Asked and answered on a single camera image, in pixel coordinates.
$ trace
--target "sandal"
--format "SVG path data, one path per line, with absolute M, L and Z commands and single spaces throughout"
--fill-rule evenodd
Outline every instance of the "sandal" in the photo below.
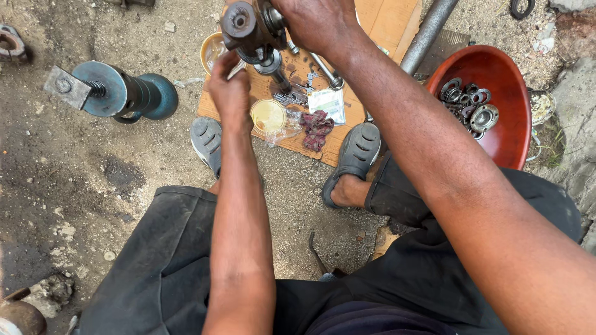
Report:
M 190 140 L 199 158 L 213 170 L 215 178 L 219 179 L 219 171 L 222 168 L 221 124 L 208 116 L 194 119 L 190 126 Z
M 366 180 L 371 165 L 377 160 L 379 149 L 381 149 L 381 134 L 377 126 L 372 123 L 360 123 L 347 133 L 339 152 L 337 167 L 322 188 L 321 197 L 328 207 L 340 208 L 331 200 L 331 191 L 339 177 L 350 173 Z

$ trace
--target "dirty floor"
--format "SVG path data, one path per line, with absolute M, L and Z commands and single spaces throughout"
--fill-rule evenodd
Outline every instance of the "dirty floor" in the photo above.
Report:
M 519 64 L 528 85 L 548 88 L 566 61 L 561 48 L 531 49 L 549 21 L 547 0 L 517 21 L 501 0 L 462 0 L 447 28 L 494 45 Z M 42 90 L 52 66 L 71 71 L 84 61 L 114 64 L 129 75 L 170 80 L 205 76 L 199 49 L 216 30 L 223 0 L 157 0 L 154 8 L 124 10 L 96 0 L 1 0 L 0 14 L 31 52 L 29 64 L 0 63 L 0 296 L 53 274 L 75 280 L 72 301 L 49 334 L 89 302 L 108 272 L 106 252 L 118 254 L 157 187 L 209 188 L 212 171 L 197 157 L 188 127 L 202 86 L 178 88 L 178 111 L 168 120 L 123 125 L 76 111 Z M 164 31 L 170 21 L 175 32 Z M 329 268 L 352 272 L 374 246 L 387 218 L 358 209 L 331 210 L 316 196 L 332 168 L 253 140 L 271 219 L 277 278 L 320 275 L 308 237 Z M 365 232 L 365 238 L 358 238 Z

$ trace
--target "red plaid rag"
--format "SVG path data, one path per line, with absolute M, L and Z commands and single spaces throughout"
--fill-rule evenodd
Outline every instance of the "red plaid rag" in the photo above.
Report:
M 312 114 L 302 113 L 300 116 L 300 125 L 306 126 L 306 137 L 304 146 L 308 149 L 321 151 L 325 145 L 325 136 L 333 130 L 333 119 L 325 119 L 327 113 L 318 110 Z

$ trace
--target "dark pants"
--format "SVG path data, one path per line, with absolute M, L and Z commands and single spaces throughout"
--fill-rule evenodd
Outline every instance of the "dark pants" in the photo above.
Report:
M 466 273 L 437 220 L 388 154 L 366 208 L 422 228 L 398 238 L 384 256 L 338 281 L 277 280 L 275 334 L 303 334 L 326 310 L 364 300 L 442 321 L 459 334 L 507 333 Z M 560 187 L 526 172 L 502 170 L 537 211 L 577 240 L 580 214 Z M 81 334 L 198 334 L 209 299 L 209 253 L 217 197 L 167 186 L 93 295 Z

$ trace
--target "red plastic basin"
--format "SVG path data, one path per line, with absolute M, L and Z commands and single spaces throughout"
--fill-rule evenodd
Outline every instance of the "red plastic basin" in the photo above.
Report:
M 455 77 L 461 78 L 462 86 L 474 82 L 491 92 L 488 103 L 499 109 L 499 120 L 479 143 L 498 166 L 521 170 L 530 147 L 532 118 L 526 83 L 513 60 L 492 46 L 468 46 L 443 62 L 426 88 L 438 98 L 443 85 Z

